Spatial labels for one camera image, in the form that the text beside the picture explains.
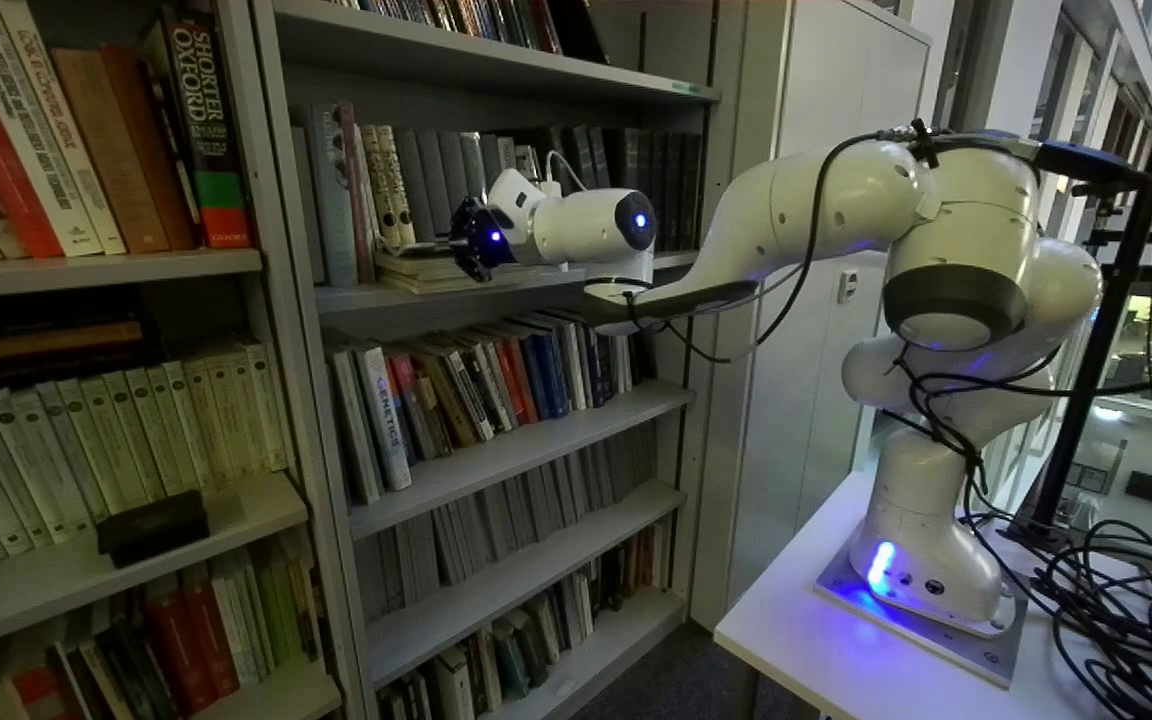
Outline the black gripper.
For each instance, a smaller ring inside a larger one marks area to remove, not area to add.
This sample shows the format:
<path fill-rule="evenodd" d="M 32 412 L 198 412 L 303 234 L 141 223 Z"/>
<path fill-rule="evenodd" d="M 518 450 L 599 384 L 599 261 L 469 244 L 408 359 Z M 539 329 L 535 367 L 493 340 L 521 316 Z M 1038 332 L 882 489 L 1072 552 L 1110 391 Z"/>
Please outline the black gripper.
<path fill-rule="evenodd" d="M 472 278 L 487 278 L 500 264 L 513 264 L 513 218 L 483 198 L 465 198 L 454 211 L 454 254 Z"/>

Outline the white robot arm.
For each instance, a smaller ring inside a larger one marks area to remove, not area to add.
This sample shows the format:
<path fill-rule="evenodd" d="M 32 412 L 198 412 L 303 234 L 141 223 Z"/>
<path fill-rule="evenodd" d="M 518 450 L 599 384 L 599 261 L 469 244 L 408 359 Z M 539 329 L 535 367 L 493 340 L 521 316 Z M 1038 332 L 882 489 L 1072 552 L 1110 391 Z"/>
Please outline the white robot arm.
<path fill-rule="evenodd" d="M 753 294 L 779 269 L 877 252 L 884 332 L 844 357 L 851 400 L 894 412 L 871 500 L 849 538 L 867 591 L 990 636 L 1003 569 L 963 518 L 976 450 L 1044 412 L 1049 357 L 1102 304 L 1097 261 L 1031 218 L 1049 173 L 1102 157 L 1007 132 L 863 132 L 746 168 L 692 269 L 651 276 L 655 208 L 636 186 L 565 193 L 518 168 L 454 211 L 456 264 L 591 264 L 588 294 L 624 316 L 686 316 Z"/>

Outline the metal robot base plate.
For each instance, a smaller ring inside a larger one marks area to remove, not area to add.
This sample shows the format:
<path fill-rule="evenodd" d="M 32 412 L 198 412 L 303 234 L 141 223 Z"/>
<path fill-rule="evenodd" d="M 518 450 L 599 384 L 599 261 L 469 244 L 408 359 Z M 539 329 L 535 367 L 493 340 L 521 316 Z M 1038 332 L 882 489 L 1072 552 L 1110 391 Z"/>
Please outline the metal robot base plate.
<path fill-rule="evenodd" d="M 950 622 L 910 609 L 916 576 L 902 569 L 902 546 L 882 544 L 863 569 L 838 552 L 816 576 L 816 591 L 867 622 L 920 644 L 925 650 L 1007 687 L 1025 640 L 1027 601 L 1003 588 L 1001 609 L 984 622 Z"/>

